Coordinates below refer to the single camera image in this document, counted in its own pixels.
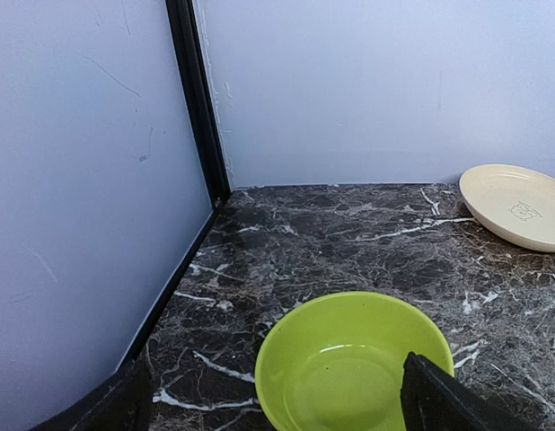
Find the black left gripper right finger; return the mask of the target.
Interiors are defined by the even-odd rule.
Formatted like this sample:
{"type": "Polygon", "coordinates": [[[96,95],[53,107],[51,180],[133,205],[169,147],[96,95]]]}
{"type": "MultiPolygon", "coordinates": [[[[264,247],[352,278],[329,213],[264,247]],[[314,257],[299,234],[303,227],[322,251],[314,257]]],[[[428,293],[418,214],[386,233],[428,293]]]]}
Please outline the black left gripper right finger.
{"type": "Polygon", "coordinates": [[[522,419],[467,389],[422,355],[403,365],[401,411],[408,430],[533,430],[522,419]]]}

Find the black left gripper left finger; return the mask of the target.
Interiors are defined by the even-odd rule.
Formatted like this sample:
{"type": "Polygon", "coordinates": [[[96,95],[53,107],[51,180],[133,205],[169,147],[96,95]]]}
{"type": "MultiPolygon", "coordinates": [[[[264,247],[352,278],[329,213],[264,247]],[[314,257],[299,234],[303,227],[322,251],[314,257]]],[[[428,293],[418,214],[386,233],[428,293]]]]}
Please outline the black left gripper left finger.
{"type": "Polygon", "coordinates": [[[131,361],[78,403],[71,430],[148,430],[153,383],[146,364],[131,361]]]}

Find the beige ceramic plate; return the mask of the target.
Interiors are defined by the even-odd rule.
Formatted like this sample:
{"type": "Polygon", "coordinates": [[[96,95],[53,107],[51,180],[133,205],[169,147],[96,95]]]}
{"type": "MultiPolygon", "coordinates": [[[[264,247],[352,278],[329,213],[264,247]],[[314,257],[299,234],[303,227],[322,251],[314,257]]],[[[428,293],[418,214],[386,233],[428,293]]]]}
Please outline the beige ceramic plate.
{"type": "Polygon", "coordinates": [[[485,164],[459,179],[473,217],[500,238],[532,251],[555,252],[555,179],[524,167],[485,164]]]}

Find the black left corner post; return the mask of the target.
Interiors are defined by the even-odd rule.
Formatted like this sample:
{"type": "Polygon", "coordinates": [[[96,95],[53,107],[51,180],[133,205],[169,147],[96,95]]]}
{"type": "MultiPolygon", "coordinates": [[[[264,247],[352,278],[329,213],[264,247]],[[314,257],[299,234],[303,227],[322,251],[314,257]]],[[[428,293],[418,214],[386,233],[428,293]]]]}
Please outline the black left corner post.
{"type": "Polygon", "coordinates": [[[231,188],[200,47],[193,2],[166,0],[165,4],[198,157],[212,207],[218,210],[231,196],[231,188]]]}

